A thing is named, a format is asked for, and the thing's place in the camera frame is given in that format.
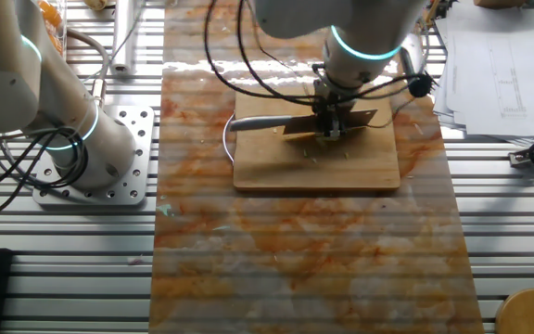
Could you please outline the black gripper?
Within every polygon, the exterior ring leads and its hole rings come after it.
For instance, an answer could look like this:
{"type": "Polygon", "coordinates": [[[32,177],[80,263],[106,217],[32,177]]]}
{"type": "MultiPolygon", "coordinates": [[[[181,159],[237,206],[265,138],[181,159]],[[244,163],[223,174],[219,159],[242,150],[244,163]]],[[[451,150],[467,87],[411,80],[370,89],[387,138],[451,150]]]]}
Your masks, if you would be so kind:
{"type": "Polygon", "coordinates": [[[330,139],[339,139],[347,132],[345,112],[353,109],[356,100],[347,100],[345,95],[321,79],[313,81],[313,89],[313,113],[317,114],[319,132],[330,139]]]}

